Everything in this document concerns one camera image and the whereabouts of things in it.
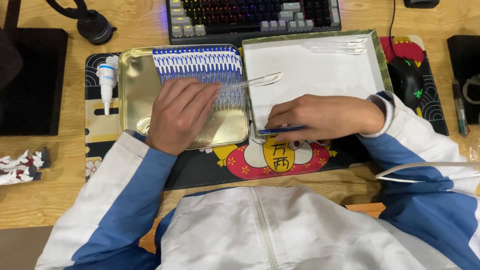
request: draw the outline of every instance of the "zipper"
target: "zipper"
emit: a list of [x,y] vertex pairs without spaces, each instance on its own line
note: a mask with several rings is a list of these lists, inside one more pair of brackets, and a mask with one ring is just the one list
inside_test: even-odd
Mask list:
[[260,226],[262,228],[262,234],[264,235],[265,247],[268,254],[268,260],[270,261],[270,267],[272,270],[278,270],[278,264],[276,263],[275,254],[273,253],[272,241],[270,240],[270,235],[268,234],[267,223],[265,222],[264,213],[262,212],[262,207],[260,206],[260,199],[258,198],[255,188],[250,187],[252,192],[253,202],[257,208],[258,219],[260,220]]

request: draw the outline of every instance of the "wooden desk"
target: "wooden desk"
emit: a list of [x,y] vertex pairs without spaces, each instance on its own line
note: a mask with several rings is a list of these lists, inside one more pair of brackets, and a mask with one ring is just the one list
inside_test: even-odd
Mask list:
[[[72,1],[59,0],[65,6]],[[53,167],[43,171],[38,182],[0,186],[0,229],[53,225],[70,207],[85,183],[85,108],[84,64],[94,53],[117,52],[136,47],[168,45],[164,0],[87,1],[90,9],[101,12],[118,32],[106,45],[94,46],[76,31],[76,22],[63,17],[45,1],[24,0],[19,27],[63,28],[69,33],[67,61],[58,136],[0,137],[0,156],[20,155],[26,148],[47,146]],[[0,3],[3,20],[6,1]],[[339,0],[343,30],[377,28],[380,36],[388,35],[392,19],[391,0]],[[453,77],[446,39],[459,34],[480,35],[480,2],[477,0],[440,1],[433,10],[407,9],[397,0],[392,34],[418,35],[428,52],[451,138],[467,154],[466,140],[457,132],[451,81]],[[368,203],[379,189],[373,174],[365,167],[286,176],[228,184],[238,185],[306,185],[341,204]],[[226,185],[165,192],[159,216],[175,207],[184,195]]]

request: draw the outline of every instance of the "right hand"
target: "right hand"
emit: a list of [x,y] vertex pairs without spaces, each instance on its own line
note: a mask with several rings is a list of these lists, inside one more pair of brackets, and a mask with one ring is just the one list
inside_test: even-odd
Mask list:
[[168,80],[153,103],[145,143],[177,156],[197,137],[212,110],[221,85],[195,78]]
[[325,140],[355,133],[375,134],[383,128],[384,123],[384,113],[367,100],[304,95],[273,106],[265,128],[300,124],[305,128],[280,133],[275,140]]

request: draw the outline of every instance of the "desk mat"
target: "desk mat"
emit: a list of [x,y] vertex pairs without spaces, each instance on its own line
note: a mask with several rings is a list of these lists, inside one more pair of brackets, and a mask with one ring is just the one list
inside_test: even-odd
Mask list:
[[[380,40],[387,52],[386,59],[391,60],[388,38]],[[414,59],[429,85],[422,95],[417,114],[430,121],[436,132],[448,135],[423,42],[415,36],[395,37],[394,50],[399,56]],[[86,60],[87,181],[119,136],[118,86],[113,89],[110,116],[105,116],[97,76],[97,66],[101,63],[113,64],[115,76],[118,76],[119,55],[120,53],[94,54]],[[165,190],[343,169],[371,160],[365,147],[354,135],[335,140],[277,144],[274,136],[256,138],[252,130],[249,139],[242,143],[189,150],[180,154],[168,177]]]

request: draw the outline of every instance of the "glue bottle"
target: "glue bottle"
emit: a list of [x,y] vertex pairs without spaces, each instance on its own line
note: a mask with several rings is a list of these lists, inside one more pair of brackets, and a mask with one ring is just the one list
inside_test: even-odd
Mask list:
[[110,103],[112,102],[113,87],[115,87],[115,68],[112,64],[100,64],[98,67],[100,88],[102,93],[103,108],[105,115],[110,114]]

